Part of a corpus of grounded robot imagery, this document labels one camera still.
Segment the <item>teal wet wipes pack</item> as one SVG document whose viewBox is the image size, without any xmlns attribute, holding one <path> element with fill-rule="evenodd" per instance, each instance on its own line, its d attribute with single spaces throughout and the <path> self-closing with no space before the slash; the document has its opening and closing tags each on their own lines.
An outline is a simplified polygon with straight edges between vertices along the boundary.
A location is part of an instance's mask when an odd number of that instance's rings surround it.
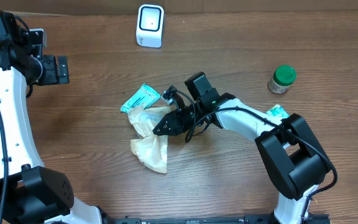
<svg viewBox="0 0 358 224">
<path fill-rule="evenodd" d="M 161 95 L 156 90 L 143 83 L 136 93 L 121 106 L 121 112 L 127 113 L 136 106 L 141 106 L 143 109 L 150 108 L 160 97 Z"/>
</svg>

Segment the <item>beige paper pouch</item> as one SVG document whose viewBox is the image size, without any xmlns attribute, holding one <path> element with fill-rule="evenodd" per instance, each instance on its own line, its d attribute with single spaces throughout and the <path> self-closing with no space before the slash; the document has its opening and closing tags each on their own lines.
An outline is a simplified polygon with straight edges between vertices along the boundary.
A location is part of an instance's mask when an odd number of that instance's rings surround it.
<svg viewBox="0 0 358 224">
<path fill-rule="evenodd" d="M 171 110 L 169 106 L 148 109 L 136 106 L 127 113 L 139 136 L 139 139 L 130 140 L 131 152 L 144 166 L 161 174 L 167 173 L 168 136 L 158 136 L 153 129 Z"/>
</svg>

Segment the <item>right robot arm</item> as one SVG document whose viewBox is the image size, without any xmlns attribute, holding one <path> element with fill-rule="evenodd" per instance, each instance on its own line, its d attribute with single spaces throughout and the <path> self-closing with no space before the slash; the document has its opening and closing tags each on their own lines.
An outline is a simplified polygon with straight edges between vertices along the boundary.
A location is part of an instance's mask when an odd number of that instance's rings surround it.
<svg viewBox="0 0 358 224">
<path fill-rule="evenodd" d="M 337 171 L 305 119 L 274 117 L 255 110 L 230 93 L 220 95 L 204 72 L 185 81 L 188 95 L 170 86 L 162 97 L 175 110 L 154 127 L 158 136 L 194 137 L 198 126 L 214 124 L 253 140 L 270 180 L 278 190 L 272 213 L 240 218 L 168 219 L 167 223 L 330 223 L 328 215 L 309 212 L 314 195 L 333 187 Z"/>
</svg>

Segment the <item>green lid jar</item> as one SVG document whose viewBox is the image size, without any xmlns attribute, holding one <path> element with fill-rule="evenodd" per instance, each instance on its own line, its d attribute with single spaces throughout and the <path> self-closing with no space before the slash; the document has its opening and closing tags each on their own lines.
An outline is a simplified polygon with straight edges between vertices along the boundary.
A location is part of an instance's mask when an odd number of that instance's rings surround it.
<svg viewBox="0 0 358 224">
<path fill-rule="evenodd" d="M 282 94 L 289 89 L 295 80 L 295 69 L 289 65 L 281 65 L 275 70 L 267 86 L 271 92 Z"/>
</svg>

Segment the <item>green Kleenex tissue pack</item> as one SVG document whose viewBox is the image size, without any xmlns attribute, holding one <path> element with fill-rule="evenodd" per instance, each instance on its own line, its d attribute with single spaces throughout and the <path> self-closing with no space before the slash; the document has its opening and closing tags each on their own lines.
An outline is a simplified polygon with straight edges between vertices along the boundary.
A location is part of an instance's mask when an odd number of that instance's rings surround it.
<svg viewBox="0 0 358 224">
<path fill-rule="evenodd" d="M 268 111 L 266 111 L 266 114 L 269 116 L 274 116 L 277 118 L 288 118 L 290 115 L 283 109 L 283 107 L 279 104 L 276 104 L 272 108 L 270 108 Z"/>
</svg>

